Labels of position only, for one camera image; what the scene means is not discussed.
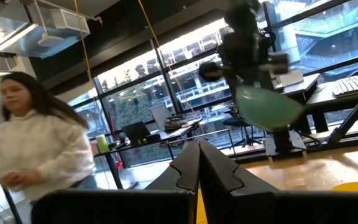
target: balcony railing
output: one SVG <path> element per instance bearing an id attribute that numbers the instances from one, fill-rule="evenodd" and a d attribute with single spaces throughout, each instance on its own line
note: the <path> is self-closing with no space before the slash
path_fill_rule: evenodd
<path id="1" fill-rule="evenodd" d="M 348 13 L 339 13 L 325 19 L 303 19 L 293 24 L 295 30 L 316 34 L 330 34 L 358 23 L 358 7 Z"/>
<path id="2" fill-rule="evenodd" d="M 325 57 L 319 55 L 305 55 L 301 58 L 301 65 L 307 65 L 308 67 L 321 68 L 328 65 L 332 65 L 338 62 L 343 62 L 354 57 L 358 57 L 358 49 L 353 50 L 342 55 Z"/>

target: woman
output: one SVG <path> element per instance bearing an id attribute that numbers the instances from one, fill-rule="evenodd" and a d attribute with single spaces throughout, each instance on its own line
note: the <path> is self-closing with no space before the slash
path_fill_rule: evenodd
<path id="1" fill-rule="evenodd" d="M 96 188 L 87 122 L 36 79 L 1 79 L 0 182 L 34 202 L 54 190 Z"/>

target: table surface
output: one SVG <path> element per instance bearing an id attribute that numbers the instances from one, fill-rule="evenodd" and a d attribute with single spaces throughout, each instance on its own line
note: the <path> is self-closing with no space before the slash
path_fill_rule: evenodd
<path id="1" fill-rule="evenodd" d="M 191 129 L 193 128 L 193 125 L 198 123 L 198 122 L 200 122 L 200 121 L 202 121 L 202 120 L 203 120 L 202 118 L 199 118 L 199 119 L 196 119 L 194 121 L 187 122 L 188 123 L 187 127 L 178 129 L 178 130 L 170 132 L 170 133 L 166 133 L 165 131 L 159 131 L 158 133 L 160 135 L 160 140 L 158 140 L 157 142 L 154 142 L 152 144 L 156 144 L 158 142 L 163 142 L 163 141 L 175 140 L 176 138 L 179 138 L 180 136 L 189 133 L 191 131 Z M 103 152 L 103 153 L 97 154 L 95 156 L 100 156 L 100 155 L 110 153 L 110 152 L 125 151 L 125 150 L 128 150 L 128 149 L 134 149 L 134 148 L 137 148 L 137 147 L 148 146 L 148 145 L 150 145 L 150 144 L 147 143 L 147 144 L 141 144 L 141 145 L 135 145 L 135 146 L 128 145 L 128 146 L 122 147 L 120 149 L 116 149 L 116 150 L 112 150 L 112 151 L 108 151 L 108 152 Z"/>
<path id="2" fill-rule="evenodd" d="M 307 77 L 303 78 L 303 82 L 284 87 L 284 91 L 282 94 L 292 95 L 306 92 L 313 86 L 313 84 L 317 82 L 319 76 L 319 73 L 314 75 L 308 75 Z"/>
<path id="3" fill-rule="evenodd" d="M 336 82 L 327 82 L 318 85 L 316 91 L 306 102 L 306 106 L 309 108 L 315 106 L 327 105 L 332 102 L 341 103 L 343 101 L 358 100 L 358 94 L 336 97 L 333 93 L 333 89 L 336 87 Z"/>

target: computer monitor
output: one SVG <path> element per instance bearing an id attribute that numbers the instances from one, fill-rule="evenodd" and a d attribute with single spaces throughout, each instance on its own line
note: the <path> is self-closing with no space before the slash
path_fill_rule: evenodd
<path id="1" fill-rule="evenodd" d="M 156 105 L 150 108 L 154 121 L 157 123 L 159 130 L 165 130 L 165 120 L 171 116 L 167 106 L 164 104 Z"/>
<path id="2" fill-rule="evenodd" d="M 143 122 L 124 126 L 122 127 L 122 130 L 131 141 L 131 145 L 142 144 L 143 140 L 150 135 L 150 131 Z"/>

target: wooden table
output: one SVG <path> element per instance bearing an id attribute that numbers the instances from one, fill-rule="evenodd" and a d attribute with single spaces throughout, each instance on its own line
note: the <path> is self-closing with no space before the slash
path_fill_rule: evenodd
<path id="1" fill-rule="evenodd" d="M 307 159 L 285 159 L 241 165 L 278 189 L 329 190 L 358 182 L 358 146 L 308 154 Z"/>

